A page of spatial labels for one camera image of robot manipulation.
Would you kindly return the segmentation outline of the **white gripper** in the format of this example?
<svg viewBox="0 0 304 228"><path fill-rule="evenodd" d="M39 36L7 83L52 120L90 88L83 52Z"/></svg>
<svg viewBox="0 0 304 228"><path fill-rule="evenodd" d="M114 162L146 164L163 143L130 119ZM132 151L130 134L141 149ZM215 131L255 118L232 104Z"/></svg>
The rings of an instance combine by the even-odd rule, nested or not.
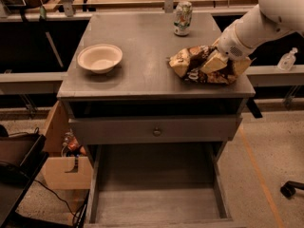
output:
<svg viewBox="0 0 304 228"><path fill-rule="evenodd" d="M245 59L254 50L245 46L238 38L236 23L227 27L220 37L212 44L214 51L201 54L203 60L200 71L209 74L227 66L228 58L233 61Z"/></svg>

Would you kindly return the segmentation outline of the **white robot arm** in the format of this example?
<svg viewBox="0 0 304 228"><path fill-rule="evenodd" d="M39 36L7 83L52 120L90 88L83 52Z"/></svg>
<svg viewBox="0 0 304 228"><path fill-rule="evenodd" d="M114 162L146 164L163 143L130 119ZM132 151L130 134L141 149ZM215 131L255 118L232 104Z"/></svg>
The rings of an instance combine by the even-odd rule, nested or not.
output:
<svg viewBox="0 0 304 228"><path fill-rule="evenodd" d="M242 73L251 64L249 55L259 46L293 32L304 33L304 0L258 0L224 30L200 70L209 74L231 63Z"/></svg>

